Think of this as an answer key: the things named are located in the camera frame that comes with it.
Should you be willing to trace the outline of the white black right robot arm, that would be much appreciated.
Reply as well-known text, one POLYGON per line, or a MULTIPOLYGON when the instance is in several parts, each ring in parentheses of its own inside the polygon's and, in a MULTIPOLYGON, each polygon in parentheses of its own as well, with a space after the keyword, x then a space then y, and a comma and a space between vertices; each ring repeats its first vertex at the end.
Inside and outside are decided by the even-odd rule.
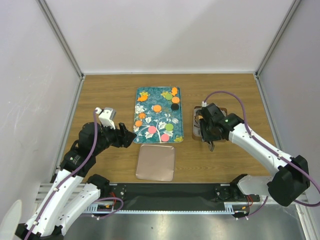
POLYGON ((248 195, 269 196, 281 206, 287 207, 310 187, 307 160, 287 154, 250 129, 245 121, 234 113, 225 115, 214 103, 201 107, 195 117, 200 127, 202 141, 211 149, 215 141, 229 141, 260 162, 268 176, 241 174, 233 180, 230 195, 242 201, 248 195))

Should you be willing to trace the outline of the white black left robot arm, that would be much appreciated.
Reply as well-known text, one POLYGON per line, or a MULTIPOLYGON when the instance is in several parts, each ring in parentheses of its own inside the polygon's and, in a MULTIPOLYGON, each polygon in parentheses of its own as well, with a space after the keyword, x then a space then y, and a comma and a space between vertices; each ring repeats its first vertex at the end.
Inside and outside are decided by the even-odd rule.
POLYGON ((86 123, 70 150, 64 155, 53 184, 35 214, 17 225, 15 235, 21 240, 62 240, 77 218, 97 200, 118 201, 111 197, 110 182, 105 177, 90 176, 76 197, 72 193, 96 163, 96 157, 109 147, 128 148, 136 134, 124 123, 119 127, 86 123))

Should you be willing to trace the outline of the metal slotted tongs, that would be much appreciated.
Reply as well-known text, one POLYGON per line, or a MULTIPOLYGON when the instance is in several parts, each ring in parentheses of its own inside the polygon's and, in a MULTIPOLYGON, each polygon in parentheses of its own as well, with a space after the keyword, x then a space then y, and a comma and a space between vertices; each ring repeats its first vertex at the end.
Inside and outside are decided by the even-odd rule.
POLYGON ((215 143, 214 143, 214 141, 207 141, 206 143, 207 143, 207 146, 208 146, 209 151, 210 151, 210 152, 213 152, 214 149, 215 149, 215 143))

